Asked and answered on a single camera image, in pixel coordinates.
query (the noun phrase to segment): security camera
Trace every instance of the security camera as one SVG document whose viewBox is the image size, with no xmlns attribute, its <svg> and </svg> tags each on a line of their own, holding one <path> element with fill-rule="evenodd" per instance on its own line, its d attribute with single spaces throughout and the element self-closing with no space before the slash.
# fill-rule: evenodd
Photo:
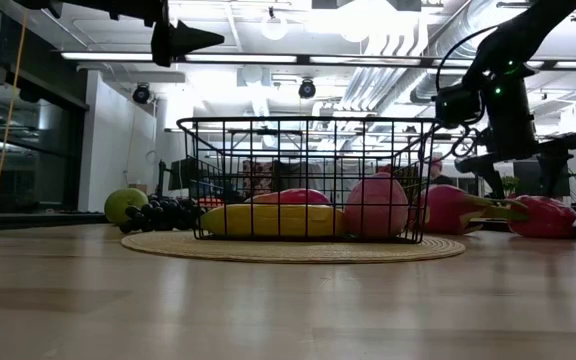
<svg viewBox="0 0 576 360">
<path fill-rule="evenodd" d="M 299 97 L 302 99 L 311 99 L 315 96 L 317 88 L 312 79 L 304 79 L 299 87 Z"/>
<path fill-rule="evenodd" d="M 149 88 L 150 84 L 148 83 L 138 84 L 137 89 L 135 90 L 134 93 L 132 93 L 132 99 L 137 104 L 142 105 L 148 104 L 151 101 L 151 95 L 152 95 Z"/>
</svg>

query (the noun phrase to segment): ceiling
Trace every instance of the ceiling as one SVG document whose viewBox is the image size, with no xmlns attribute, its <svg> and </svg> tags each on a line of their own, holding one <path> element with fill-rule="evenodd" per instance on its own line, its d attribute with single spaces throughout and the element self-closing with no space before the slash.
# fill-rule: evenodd
<svg viewBox="0 0 576 360">
<path fill-rule="evenodd" d="M 381 4 L 380 1 L 383 2 L 383 0 L 355 0 L 350 5 L 360 4 L 359 1 L 374 6 Z M 498 8 L 497 0 L 472 0 L 471 6 L 461 14 L 463 18 L 457 17 L 455 22 L 443 29 L 443 25 L 462 7 L 465 0 L 444 0 L 443 8 L 425 8 L 422 15 L 411 22 L 401 13 L 385 10 L 370 13 L 354 9 L 346 15 L 346 18 L 340 17 L 341 15 L 335 17 L 336 15 L 331 15 L 330 10 L 312 10 L 310 0 L 289 2 L 169 0 L 169 2 L 172 21 L 178 19 L 190 27 L 215 32 L 225 37 L 222 45 L 202 52 L 233 53 L 384 55 L 388 51 L 386 50 L 388 46 L 385 49 L 383 44 L 381 47 L 373 46 L 378 43 L 377 40 L 372 42 L 377 37 L 369 36 L 361 42 L 349 41 L 356 40 L 353 37 L 357 37 L 357 31 L 372 26 L 371 23 L 384 23 L 393 28 L 392 31 L 388 30 L 389 32 L 398 34 L 396 39 L 399 41 L 386 55 L 418 56 L 439 49 L 436 55 L 443 56 L 445 51 L 441 51 L 440 45 L 443 41 L 441 36 L 439 43 L 431 43 L 430 47 L 425 48 L 428 40 L 436 37 L 437 31 L 441 31 L 442 36 L 447 36 L 450 31 L 456 34 L 455 36 L 461 33 L 467 35 L 474 30 L 509 19 L 521 11 Z M 286 33 L 280 40 L 271 40 L 269 36 L 264 35 L 263 20 L 268 18 L 269 6 L 273 6 L 278 18 L 286 20 Z M 23 10 L 16 3 L 0 0 L 0 8 L 12 18 L 21 19 Z M 59 50 L 122 52 L 150 50 L 152 30 L 144 27 L 142 21 L 123 18 L 120 21 L 113 21 L 104 12 L 72 5 L 64 5 L 63 15 L 59 20 L 40 11 L 31 11 L 29 14 L 29 29 Z M 268 21 L 267 25 L 266 31 L 271 35 L 281 30 L 281 25 L 276 19 Z M 471 48 L 475 49 L 480 40 L 475 39 L 474 43 L 470 44 Z M 558 26 L 543 43 L 537 57 L 576 58 L 576 21 L 564 21 Z M 352 109 L 354 107 L 350 104 L 353 103 L 351 101 L 353 86 L 360 88 L 355 94 L 357 98 L 355 104 L 362 104 L 359 101 L 360 96 L 372 95 L 375 98 L 373 102 L 375 106 L 366 105 L 362 110 L 385 113 L 383 109 L 387 108 L 388 114 L 395 113 L 398 116 L 434 116 L 434 109 L 430 103 L 411 102 L 409 93 L 415 86 L 421 86 L 419 81 L 413 81 L 412 84 L 406 82 L 408 78 L 416 80 L 426 75 L 425 70 L 422 73 L 419 73 L 419 70 L 389 73 L 389 70 L 375 69 L 368 72 L 353 67 L 264 66 L 264 70 L 269 74 L 294 75 L 296 80 L 272 81 L 263 91 L 252 91 L 246 86 L 237 85 L 238 70 L 242 67 L 240 65 L 177 64 L 171 68 L 162 68 L 154 64 L 86 63 L 82 66 L 102 71 L 106 81 L 115 83 L 126 92 L 134 90 L 137 83 L 142 81 L 151 81 L 151 88 L 160 98 L 174 97 L 180 89 L 183 89 L 186 94 L 190 94 L 194 104 L 194 115 L 199 117 L 259 115 L 255 105 L 256 97 L 263 98 L 271 115 L 311 114 L 318 102 L 338 105 L 346 103 L 349 109 Z M 162 73 L 176 80 L 161 82 Z M 297 95 L 302 78 L 313 79 L 317 86 L 315 98 L 303 100 Z M 447 80 L 457 81 L 459 78 L 453 76 Z M 528 78 L 527 87 L 530 105 L 538 113 L 537 124 L 556 123 L 560 119 L 560 114 L 574 105 L 576 72 L 542 72 Z"/>
</svg>

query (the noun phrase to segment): black wire basket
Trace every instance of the black wire basket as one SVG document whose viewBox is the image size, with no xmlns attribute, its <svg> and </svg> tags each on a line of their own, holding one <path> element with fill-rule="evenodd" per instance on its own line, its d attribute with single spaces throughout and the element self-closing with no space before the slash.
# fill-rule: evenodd
<svg viewBox="0 0 576 360">
<path fill-rule="evenodd" d="M 195 237 L 418 244 L 433 125 L 428 118 L 181 119 L 186 154 L 177 176 L 202 214 Z"/>
</svg>

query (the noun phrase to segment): wooden floor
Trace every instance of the wooden floor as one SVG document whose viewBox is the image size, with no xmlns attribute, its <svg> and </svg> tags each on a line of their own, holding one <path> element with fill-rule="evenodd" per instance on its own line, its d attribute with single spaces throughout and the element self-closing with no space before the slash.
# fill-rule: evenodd
<svg viewBox="0 0 576 360">
<path fill-rule="evenodd" d="M 0 232 L 0 359 L 576 359 L 576 243 L 268 265 L 129 251 L 103 225 Z"/>
</svg>

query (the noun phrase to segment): glass wall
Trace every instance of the glass wall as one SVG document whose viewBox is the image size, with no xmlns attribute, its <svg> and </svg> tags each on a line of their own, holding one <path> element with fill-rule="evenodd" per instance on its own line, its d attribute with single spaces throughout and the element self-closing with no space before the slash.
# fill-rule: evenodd
<svg viewBox="0 0 576 360">
<path fill-rule="evenodd" d="M 6 156 L 3 140 L 10 100 L 14 108 Z M 76 210 L 83 113 L 0 86 L 0 213 Z"/>
</svg>

